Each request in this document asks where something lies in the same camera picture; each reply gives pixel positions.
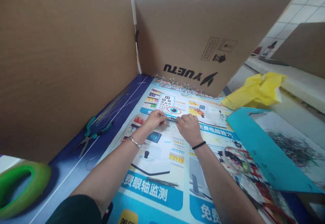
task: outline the green-handled pliers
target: green-handled pliers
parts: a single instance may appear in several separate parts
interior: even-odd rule
[[[98,132],[96,132],[96,133],[94,133],[94,134],[91,134],[91,125],[94,123],[95,120],[96,120],[96,117],[92,117],[92,118],[89,120],[89,122],[88,122],[87,125],[86,125],[86,130],[87,130],[87,132],[85,133],[85,139],[84,139],[83,141],[81,141],[81,142],[80,142],[80,143],[79,143],[79,144],[74,148],[74,150],[75,150],[75,149],[78,148],[80,145],[85,144],[84,147],[83,147],[82,150],[81,150],[81,153],[80,153],[79,158],[80,158],[80,157],[82,156],[82,154],[84,153],[84,151],[85,151],[85,149],[86,149],[86,147],[87,147],[88,142],[89,142],[90,139],[96,139],[96,138],[98,138],[99,136],[101,136],[102,134],[104,134],[104,133],[106,133],[108,130],[110,130],[110,129],[113,127],[113,125],[114,125],[114,122],[112,121],[112,122],[109,123],[109,125],[108,125],[107,127],[105,127],[104,129],[102,129],[101,131],[98,131]]]

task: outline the eye illustration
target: eye illustration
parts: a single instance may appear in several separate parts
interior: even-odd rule
[[[181,113],[181,111],[176,107],[168,107],[167,111],[169,111],[172,114],[180,114]]]

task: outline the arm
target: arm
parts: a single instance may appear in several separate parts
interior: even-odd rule
[[[162,111],[153,111],[142,127],[132,134],[133,139],[142,145],[158,125],[165,123],[165,119]],[[88,195],[96,202],[103,217],[138,152],[136,144],[126,139],[88,174],[70,196]]]
[[[191,147],[202,143],[199,121],[192,114],[177,118],[177,128]],[[245,193],[207,144],[194,150],[222,223],[265,223]]]

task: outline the silver bracelet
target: silver bracelet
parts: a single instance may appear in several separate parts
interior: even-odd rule
[[[130,136],[130,140],[132,140],[132,141],[133,141],[133,143],[135,143],[135,145],[136,145],[136,146],[138,146],[139,148],[141,148],[141,145],[140,145],[140,144],[138,144],[137,142],[135,142],[135,141],[134,141],[134,139],[132,138],[132,136]]]

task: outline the blue cardboard sheet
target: blue cardboard sheet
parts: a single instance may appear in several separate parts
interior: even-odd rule
[[[268,110],[240,108],[232,113],[227,121],[274,189],[322,193],[249,116],[249,113],[256,114],[266,111]]]

